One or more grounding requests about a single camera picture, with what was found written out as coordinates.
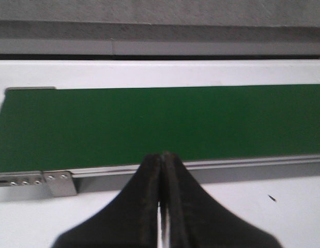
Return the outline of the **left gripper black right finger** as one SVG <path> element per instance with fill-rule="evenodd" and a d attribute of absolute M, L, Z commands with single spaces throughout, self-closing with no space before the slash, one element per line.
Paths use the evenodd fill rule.
<path fill-rule="evenodd" d="M 175 153 L 162 156 L 160 190 L 164 247 L 281 247 L 212 198 Z"/>

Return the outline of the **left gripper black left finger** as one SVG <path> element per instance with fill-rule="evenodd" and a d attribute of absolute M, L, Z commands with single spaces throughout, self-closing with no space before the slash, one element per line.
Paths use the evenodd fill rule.
<path fill-rule="evenodd" d="M 121 192 L 53 247 L 157 247 L 160 155 L 148 154 Z"/>

